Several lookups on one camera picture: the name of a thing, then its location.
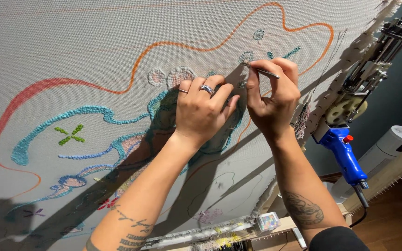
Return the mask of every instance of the thin ring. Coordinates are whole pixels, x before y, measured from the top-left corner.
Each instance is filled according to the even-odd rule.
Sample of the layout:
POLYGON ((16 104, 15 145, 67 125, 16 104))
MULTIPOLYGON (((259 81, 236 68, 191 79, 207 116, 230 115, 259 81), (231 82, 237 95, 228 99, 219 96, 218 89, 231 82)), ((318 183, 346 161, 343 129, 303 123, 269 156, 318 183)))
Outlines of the thin ring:
POLYGON ((205 90, 206 92, 210 93, 211 96, 215 93, 215 91, 212 88, 210 88, 210 86, 205 85, 205 84, 202 84, 200 86, 200 89, 205 90))

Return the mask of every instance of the beige gear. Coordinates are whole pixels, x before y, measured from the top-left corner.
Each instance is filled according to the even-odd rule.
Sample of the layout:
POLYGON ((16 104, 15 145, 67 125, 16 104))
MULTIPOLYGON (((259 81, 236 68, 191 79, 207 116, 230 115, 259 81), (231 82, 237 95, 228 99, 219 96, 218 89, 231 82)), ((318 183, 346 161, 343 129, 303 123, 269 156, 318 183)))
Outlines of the beige gear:
MULTIPOLYGON (((333 105, 325 113, 325 119, 330 125, 342 125, 345 123, 345 119, 349 117, 351 112, 360 104, 362 98, 352 97, 347 100, 340 101, 338 104, 333 105)), ((353 119, 361 116, 367 109, 367 101, 362 103, 359 108, 358 114, 356 114, 353 119)))

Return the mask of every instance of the blue handle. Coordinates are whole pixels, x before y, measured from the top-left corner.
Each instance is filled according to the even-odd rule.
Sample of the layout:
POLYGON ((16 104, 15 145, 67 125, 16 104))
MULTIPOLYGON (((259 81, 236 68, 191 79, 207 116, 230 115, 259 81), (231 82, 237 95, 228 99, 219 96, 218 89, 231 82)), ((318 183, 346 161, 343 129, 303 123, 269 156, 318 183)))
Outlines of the blue handle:
POLYGON ((316 141, 316 143, 323 145, 334 153, 344 179, 349 185, 354 186, 366 180, 367 175, 361 170, 353 154, 352 146, 343 142, 343 138, 349 132, 348 128, 330 128, 322 139, 319 142, 316 141))

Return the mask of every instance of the green yarn cross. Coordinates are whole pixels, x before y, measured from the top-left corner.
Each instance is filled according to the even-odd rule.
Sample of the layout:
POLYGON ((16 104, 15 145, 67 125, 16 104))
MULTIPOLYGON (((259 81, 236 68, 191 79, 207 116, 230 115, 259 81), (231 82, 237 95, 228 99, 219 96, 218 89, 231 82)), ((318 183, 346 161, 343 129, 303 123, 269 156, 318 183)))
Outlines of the green yarn cross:
MULTIPOLYGON (((83 128, 83 125, 82 125, 82 124, 78 125, 78 126, 72 131, 72 133, 71 133, 70 136, 67 136, 66 138, 64 138, 64 139, 62 139, 62 140, 59 141, 59 145, 64 145, 66 142, 70 141, 70 139, 75 139, 76 141, 81 142, 81 143, 85 142, 85 139, 80 138, 80 137, 77 137, 77 136, 75 135, 76 133, 80 132, 82 128, 83 128)), ((54 128, 54 130, 56 130, 56 131, 58 131, 58 132, 60 132, 60 133, 62 133, 62 134, 66 134, 66 135, 69 134, 68 132, 66 132, 64 129, 62 129, 62 128, 60 128, 60 127, 56 127, 56 128, 54 128)))

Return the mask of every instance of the black sleeve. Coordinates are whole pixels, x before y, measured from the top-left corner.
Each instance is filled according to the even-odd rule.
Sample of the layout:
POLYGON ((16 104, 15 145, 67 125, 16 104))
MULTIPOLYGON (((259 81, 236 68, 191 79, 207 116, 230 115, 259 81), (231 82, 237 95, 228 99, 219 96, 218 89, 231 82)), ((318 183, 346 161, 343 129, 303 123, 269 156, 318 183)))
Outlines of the black sleeve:
POLYGON ((327 228, 311 240, 310 251, 370 251, 370 249, 348 227, 327 228))

